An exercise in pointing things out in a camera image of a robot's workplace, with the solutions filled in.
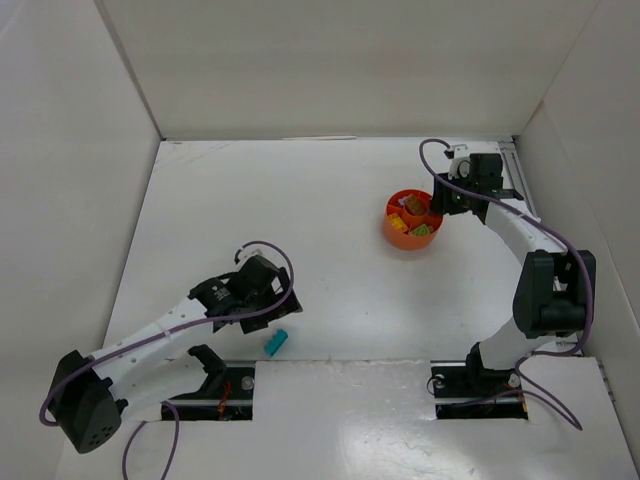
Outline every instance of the white table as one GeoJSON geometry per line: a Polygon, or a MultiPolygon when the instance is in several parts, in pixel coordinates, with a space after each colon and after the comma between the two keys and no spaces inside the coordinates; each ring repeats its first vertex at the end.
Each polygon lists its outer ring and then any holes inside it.
{"type": "MultiPolygon", "coordinates": [[[[529,422],[434,421],[425,359],[464,358],[494,333],[511,316],[520,266],[471,215],[445,218],[424,251],[387,243],[387,199],[404,188],[432,191],[418,142],[162,144],[105,343],[232,269],[236,248],[253,239],[291,256],[305,309],[264,331],[244,336],[236,325],[211,338],[224,359],[260,360],[276,328],[290,335],[281,361],[257,364],[254,420],[183,423],[170,479],[637,478],[592,359],[525,364],[585,432],[535,401],[529,422]]],[[[439,146],[427,152],[437,171],[448,169],[439,146]]],[[[120,478],[134,426],[89,455],[67,443],[57,478],[120,478]]],[[[140,434],[132,480],[159,478],[172,432],[163,422],[140,434]]]]}

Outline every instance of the screw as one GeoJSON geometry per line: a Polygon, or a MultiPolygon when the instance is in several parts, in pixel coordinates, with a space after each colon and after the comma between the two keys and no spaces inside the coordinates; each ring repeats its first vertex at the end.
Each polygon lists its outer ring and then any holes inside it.
{"type": "Polygon", "coordinates": [[[509,376],[509,386],[513,388],[518,388],[520,386],[520,377],[518,377],[515,373],[512,373],[509,376]]]}
{"type": "Polygon", "coordinates": [[[243,390],[252,390],[253,389],[253,377],[246,376],[242,377],[242,381],[240,382],[243,390]]]}

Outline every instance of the orange container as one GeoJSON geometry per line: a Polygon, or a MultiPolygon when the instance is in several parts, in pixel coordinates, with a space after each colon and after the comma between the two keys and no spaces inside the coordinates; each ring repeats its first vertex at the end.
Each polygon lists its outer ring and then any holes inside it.
{"type": "Polygon", "coordinates": [[[385,209],[383,220],[383,231],[385,236],[393,245],[398,248],[402,248],[403,250],[419,250],[420,248],[426,247],[436,237],[438,230],[440,229],[440,225],[442,225],[441,215],[427,214],[416,217],[411,215],[405,207],[398,203],[398,200],[411,194],[418,198],[422,206],[425,207],[425,210],[428,212],[431,204],[431,195],[420,190],[402,190],[393,195],[387,202],[387,208],[385,209]],[[407,232],[403,233],[393,227],[389,220],[389,215],[393,213],[397,213],[407,227],[409,227],[407,232]],[[433,232],[422,237],[410,235],[409,232],[418,228],[420,225],[433,227],[433,232]]]}

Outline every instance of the blue block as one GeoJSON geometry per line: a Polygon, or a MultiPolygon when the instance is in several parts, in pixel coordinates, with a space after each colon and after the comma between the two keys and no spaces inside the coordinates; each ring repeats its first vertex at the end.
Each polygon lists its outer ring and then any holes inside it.
{"type": "Polygon", "coordinates": [[[264,346],[265,353],[270,357],[273,357],[276,352],[280,350],[280,347],[284,342],[286,342],[287,338],[289,338],[289,334],[284,330],[279,329],[275,335],[271,337],[271,340],[269,340],[269,342],[264,346]]]}

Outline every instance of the wall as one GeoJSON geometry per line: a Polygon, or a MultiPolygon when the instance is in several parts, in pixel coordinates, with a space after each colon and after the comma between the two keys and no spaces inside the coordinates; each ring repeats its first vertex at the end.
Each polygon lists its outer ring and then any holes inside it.
{"type": "Polygon", "coordinates": [[[640,465],[640,3],[601,0],[518,141],[538,213],[597,257],[589,343],[640,465]]]}
{"type": "Polygon", "coordinates": [[[520,133],[597,0],[101,0],[163,135],[520,133]]]}
{"type": "Polygon", "coordinates": [[[0,476],[55,475],[57,360],[106,329],[158,136],[92,2],[0,2],[0,476]]]}

